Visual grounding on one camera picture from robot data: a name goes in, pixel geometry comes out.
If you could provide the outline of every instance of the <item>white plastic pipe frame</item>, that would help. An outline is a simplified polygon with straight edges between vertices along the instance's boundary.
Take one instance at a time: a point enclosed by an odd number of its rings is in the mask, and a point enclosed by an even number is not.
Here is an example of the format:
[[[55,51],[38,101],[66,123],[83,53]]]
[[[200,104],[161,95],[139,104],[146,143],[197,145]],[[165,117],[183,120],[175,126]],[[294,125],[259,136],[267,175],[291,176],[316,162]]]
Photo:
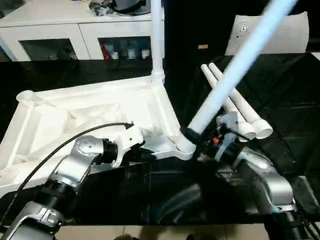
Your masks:
[[[152,52],[152,72],[153,79],[163,80],[165,72],[162,63],[161,35],[163,34],[161,25],[161,0],[151,0],[151,52]]]
[[[206,79],[208,80],[210,86],[214,90],[217,86],[218,80],[216,79],[216,77],[213,75],[213,73],[210,71],[210,69],[206,64],[201,65],[201,70],[204,73]],[[255,128],[250,123],[246,122],[246,120],[244,119],[244,117],[236,107],[236,105],[231,101],[230,97],[226,98],[225,103],[223,104],[223,108],[227,113],[236,112],[237,120],[238,120],[237,127],[241,135],[247,137],[250,140],[256,137]],[[243,137],[239,137],[239,140],[241,142],[247,142],[247,140],[244,139]]]
[[[218,81],[221,81],[224,78],[224,74],[214,63],[210,63],[209,68]],[[237,89],[234,88],[232,90],[230,98],[239,109],[245,120],[253,125],[257,139],[265,139],[272,134],[273,129],[270,124],[257,114],[257,112],[250,106],[250,104],[245,100],[240,92],[238,92]]]
[[[202,134],[296,2],[297,0],[272,0],[267,5],[264,17],[250,34],[248,40],[243,43],[237,55],[226,68],[223,79],[218,82],[215,90],[209,93],[188,125],[190,129]],[[190,153],[194,151],[196,146],[181,136],[176,142],[176,147],[181,152]]]

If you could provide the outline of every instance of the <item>vertical white pole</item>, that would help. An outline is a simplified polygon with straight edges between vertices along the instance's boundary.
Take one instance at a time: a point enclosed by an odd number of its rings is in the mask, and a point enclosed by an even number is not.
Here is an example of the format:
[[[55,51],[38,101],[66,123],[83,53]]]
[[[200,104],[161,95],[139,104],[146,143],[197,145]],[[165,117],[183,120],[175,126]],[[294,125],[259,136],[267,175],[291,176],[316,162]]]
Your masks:
[[[209,93],[193,117],[188,126],[190,129],[198,134],[205,130],[296,2],[297,0],[272,0],[268,4],[264,17],[226,68],[223,79],[218,82],[216,89]],[[182,137],[176,143],[176,147],[184,153],[190,153],[195,145]]]
[[[164,79],[165,72],[162,63],[162,30],[161,24],[161,0],[151,0],[151,19],[152,19],[152,34],[151,34],[151,54],[152,54],[152,80]]]

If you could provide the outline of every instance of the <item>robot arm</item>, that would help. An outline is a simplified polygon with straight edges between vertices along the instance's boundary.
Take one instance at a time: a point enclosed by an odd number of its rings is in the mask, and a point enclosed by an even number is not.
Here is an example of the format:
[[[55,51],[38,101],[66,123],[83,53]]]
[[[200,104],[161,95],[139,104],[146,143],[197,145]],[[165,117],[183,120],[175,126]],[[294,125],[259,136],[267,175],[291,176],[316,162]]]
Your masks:
[[[234,144],[236,135],[232,131],[237,121],[234,116],[234,112],[230,112],[217,118],[219,136],[207,142],[204,155],[198,160],[203,161],[208,156],[228,164],[246,180],[257,210],[264,216],[265,229],[271,240],[308,239],[302,237],[305,231],[290,183],[266,156]]]
[[[105,163],[118,168],[125,153],[143,143],[137,126],[126,129],[113,142],[90,135],[77,138],[70,154],[60,161],[34,201],[25,205],[1,239],[55,239],[91,166]]]

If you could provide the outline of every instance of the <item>black tabletop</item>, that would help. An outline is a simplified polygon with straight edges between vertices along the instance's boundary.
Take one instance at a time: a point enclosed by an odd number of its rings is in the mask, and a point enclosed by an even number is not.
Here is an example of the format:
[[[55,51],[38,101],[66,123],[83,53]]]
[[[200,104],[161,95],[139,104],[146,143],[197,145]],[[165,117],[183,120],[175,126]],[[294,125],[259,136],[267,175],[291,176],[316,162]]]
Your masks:
[[[230,60],[227,56],[213,59],[222,70]],[[179,64],[166,67],[164,86],[181,125],[190,122],[211,90],[200,63],[187,69]],[[0,136],[10,123],[21,91],[141,77],[149,75],[151,67],[145,61],[120,65],[103,60],[0,63],[2,80],[6,81],[0,95]],[[320,62],[311,54],[262,55],[237,87],[274,129],[267,139],[247,145],[263,149],[290,180],[297,202],[313,219],[320,213],[319,67]],[[37,189],[23,192],[8,223]],[[83,189],[67,224],[188,225],[262,220],[248,185],[236,173],[195,160],[168,158],[94,174]],[[9,193],[0,199],[0,212],[11,197]]]

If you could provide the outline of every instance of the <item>tiled floor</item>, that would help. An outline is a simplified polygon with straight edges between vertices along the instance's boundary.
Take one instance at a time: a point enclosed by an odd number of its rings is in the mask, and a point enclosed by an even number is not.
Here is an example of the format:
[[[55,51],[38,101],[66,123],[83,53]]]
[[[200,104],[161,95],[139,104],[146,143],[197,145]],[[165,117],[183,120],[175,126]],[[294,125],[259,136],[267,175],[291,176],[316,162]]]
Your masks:
[[[113,240],[130,234],[140,240],[185,240],[190,234],[213,235],[217,240],[268,240],[263,224],[206,226],[66,226],[58,240]]]

